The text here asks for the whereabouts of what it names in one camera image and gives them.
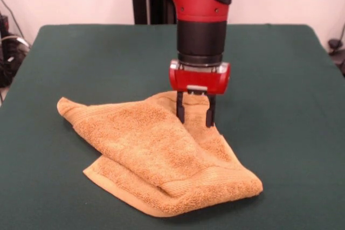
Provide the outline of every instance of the black cylindrical joint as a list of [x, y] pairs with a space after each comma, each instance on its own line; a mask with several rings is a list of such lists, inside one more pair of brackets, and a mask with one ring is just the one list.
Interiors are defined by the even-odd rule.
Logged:
[[227, 22], [177, 22], [177, 50], [181, 63], [218, 66], [222, 62]]

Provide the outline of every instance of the towel edge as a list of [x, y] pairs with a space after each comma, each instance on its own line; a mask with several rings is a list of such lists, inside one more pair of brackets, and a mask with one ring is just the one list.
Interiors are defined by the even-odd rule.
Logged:
[[96, 173], [93, 168], [93, 164], [90, 165], [88, 168], [86, 168], [83, 173], [84, 175], [89, 178], [93, 183], [95, 183], [97, 186], [101, 187], [102, 189], [106, 190], [113, 196], [117, 197], [118, 199], [122, 200], [123, 202], [127, 203], [128, 205], [136, 208], [139, 211], [144, 212], [145, 214], [151, 215], [153, 217], [157, 218], [167, 218], [167, 217], [173, 217], [175, 215], [166, 214], [156, 208], [153, 208], [146, 203], [144, 203], [142, 200], [134, 196], [133, 194], [119, 188], [114, 184], [111, 180], [106, 178], [103, 175], [100, 175]]

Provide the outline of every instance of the green tablecloth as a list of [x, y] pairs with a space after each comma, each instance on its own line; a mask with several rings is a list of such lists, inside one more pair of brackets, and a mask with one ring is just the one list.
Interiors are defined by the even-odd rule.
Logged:
[[216, 125], [264, 183], [257, 198], [147, 216], [89, 181], [99, 154], [57, 113], [170, 89], [171, 26], [41, 29], [0, 108], [1, 229], [344, 229], [345, 81], [306, 26], [232, 25]]

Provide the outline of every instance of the green table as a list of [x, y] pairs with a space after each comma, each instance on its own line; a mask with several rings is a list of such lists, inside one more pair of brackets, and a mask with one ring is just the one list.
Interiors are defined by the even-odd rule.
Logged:
[[216, 125], [257, 198], [147, 216], [90, 182], [97, 153], [57, 113], [170, 89], [176, 27], [45, 26], [0, 109], [1, 229], [344, 229], [345, 81], [307, 26], [231, 25]]

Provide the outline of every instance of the towel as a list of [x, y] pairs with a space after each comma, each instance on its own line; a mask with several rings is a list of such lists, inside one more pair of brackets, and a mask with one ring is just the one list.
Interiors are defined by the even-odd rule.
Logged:
[[173, 217], [263, 191], [216, 127], [205, 126], [209, 102], [184, 94], [185, 123], [176, 92], [143, 101], [86, 106], [66, 98], [58, 112], [102, 153], [84, 174], [132, 207]]

